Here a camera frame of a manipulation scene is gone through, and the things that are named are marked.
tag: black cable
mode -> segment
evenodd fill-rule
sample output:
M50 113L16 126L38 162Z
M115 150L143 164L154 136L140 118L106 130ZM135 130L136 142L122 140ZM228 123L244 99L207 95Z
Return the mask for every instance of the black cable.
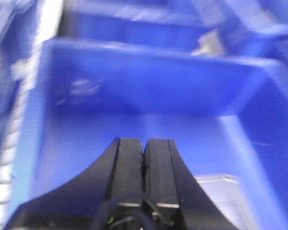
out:
M145 201L159 216L159 218L168 226L171 226L171 223L169 223L159 212L159 208L157 205L151 200L151 198L142 192L132 192L127 193L121 196L118 196L116 198L113 198L109 200L106 204L104 204L98 213L95 215L94 221L89 228L90 230L102 230L104 229L104 226L106 224L106 220L109 219L111 216L111 213L120 207L120 203L126 200L127 198L134 197L139 198L142 201ZM135 219L139 220L143 227L146 230L156 230L155 226L153 225L152 220L142 211L142 210L136 210L131 209L130 215L128 216L134 216Z

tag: blue plastic bin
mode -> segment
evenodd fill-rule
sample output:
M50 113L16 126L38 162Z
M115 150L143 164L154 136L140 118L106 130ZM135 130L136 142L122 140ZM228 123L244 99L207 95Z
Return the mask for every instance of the blue plastic bin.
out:
M222 0L227 16L220 34L232 54L269 57L274 42L288 39L288 24L274 22L257 0Z
M13 168L18 204L115 137L172 138L194 175L239 177L261 229L288 230L288 69L107 42L45 42Z
M75 1L71 36L191 52L210 28L198 17L166 7L139 7L111 1Z
M36 6L33 0L0 1L0 145L18 86L11 65L30 55Z
M262 6L268 9L281 23L288 24L288 0L260 0Z

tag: white cable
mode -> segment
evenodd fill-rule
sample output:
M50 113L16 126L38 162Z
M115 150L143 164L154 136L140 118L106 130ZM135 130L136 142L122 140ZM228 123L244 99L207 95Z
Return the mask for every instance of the white cable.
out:
M0 230L6 221L6 212L13 186L12 165L17 150L29 90L35 86L42 42L56 34L63 2L63 0L38 1L36 16L38 20L37 35L0 148Z

